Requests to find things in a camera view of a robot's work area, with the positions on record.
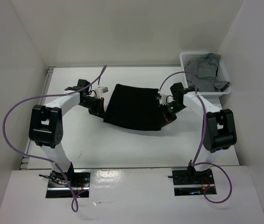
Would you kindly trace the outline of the black skirt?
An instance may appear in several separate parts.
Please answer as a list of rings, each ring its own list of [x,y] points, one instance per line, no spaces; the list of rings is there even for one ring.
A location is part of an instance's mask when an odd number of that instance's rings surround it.
[[[117,84],[104,122],[138,131],[160,131],[166,118],[157,99],[158,89]]]

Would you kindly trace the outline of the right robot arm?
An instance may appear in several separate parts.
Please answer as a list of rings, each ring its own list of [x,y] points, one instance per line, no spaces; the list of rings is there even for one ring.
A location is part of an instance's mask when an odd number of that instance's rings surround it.
[[[182,83],[170,87],[173,100],[162,103],[159,109],[163,116],[161,127],[177,119],[176,114],[185,108],[202,118],[202,133],[198,150],[187,167],[187,179],[197,184],[210,173],[212,163],[221,150],[227,150],[237,141],[235,121],[230,109],[221,109],[193,86],[184,88]]]

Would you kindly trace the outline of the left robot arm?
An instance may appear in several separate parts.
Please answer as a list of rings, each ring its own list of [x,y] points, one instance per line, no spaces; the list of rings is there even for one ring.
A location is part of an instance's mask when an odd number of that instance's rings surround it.
[[[92,90],[90,82],[80,79],[76,86],[67,87],[55,100],[32,108],[29,138],[50,160],[52,180],[59,180],[66,187],[75,182],[73,164],[67,158],[61,143],[64,135],[63,116],[79,105],[87,108],[91,115],[103,118],[105,110],[102,95],[106,92],[108,92],[107,87],[97,86]]]

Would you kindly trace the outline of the grey skirt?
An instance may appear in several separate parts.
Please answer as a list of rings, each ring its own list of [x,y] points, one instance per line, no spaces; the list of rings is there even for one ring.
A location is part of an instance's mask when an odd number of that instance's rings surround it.
[[[221,55],[207,53],[185,63],[188,86],[196,86],[200,92],[223,92],[230,82],[220,81],[218,72]]]

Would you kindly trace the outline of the white plastic basket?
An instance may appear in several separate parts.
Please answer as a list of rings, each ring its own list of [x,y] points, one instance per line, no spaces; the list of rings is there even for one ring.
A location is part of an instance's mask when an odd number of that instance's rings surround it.
[[[182,52],[180,53],[180,62],[181,66],[184,69],[185,63],[187,63],[189,60],[196,58],[198,56],[204,55],[210,53],[208,51],[192,51],[192,52]],[[228,75],[228,72],[226,71],[225,65],[223,61],[220,59],[220,66],[219,66],[219,72],[218,72],[218,79],[220,81],[228,81],[230,82],[230,78]],[[231,87],[229,86],[225,91],[223,92],[201,92],[201,94],[205,97],[220,97],[226,94],[229,94],[231,92]]]

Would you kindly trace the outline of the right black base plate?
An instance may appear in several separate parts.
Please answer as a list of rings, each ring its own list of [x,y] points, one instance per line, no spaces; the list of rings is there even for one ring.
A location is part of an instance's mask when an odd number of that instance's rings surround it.
[[[173,180],[175,196],[216,195],[214,177],[211,169],[196,172],[194,168],[173,168],[168,176]]]

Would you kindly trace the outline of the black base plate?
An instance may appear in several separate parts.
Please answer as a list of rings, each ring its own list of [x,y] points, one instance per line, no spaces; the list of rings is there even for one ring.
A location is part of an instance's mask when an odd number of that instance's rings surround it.
[[[175,196],[216,195],[214,177],[211,169],[196,172],[194,168],[173,168],[168,176],[173,180]]]
[[[48,180],[46,198],[72,198],[68,184],[61,175],[51,172],[49,175],[39,174],[39,176]],[[74,170],[70,184],[78,197],[89,197],[90,176],[91,173],[88,170]]]

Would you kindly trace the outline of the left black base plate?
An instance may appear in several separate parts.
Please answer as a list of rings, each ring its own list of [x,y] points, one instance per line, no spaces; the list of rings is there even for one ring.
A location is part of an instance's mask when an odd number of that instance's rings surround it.
[[[61,175],[51,172],[49,175],[39,174],[39,176],[48,180],[46,198],[72,198],[68,184]],[[74,170],[70,184],[78,197],[89,197],[90,176],[91,173],[88,170]]]

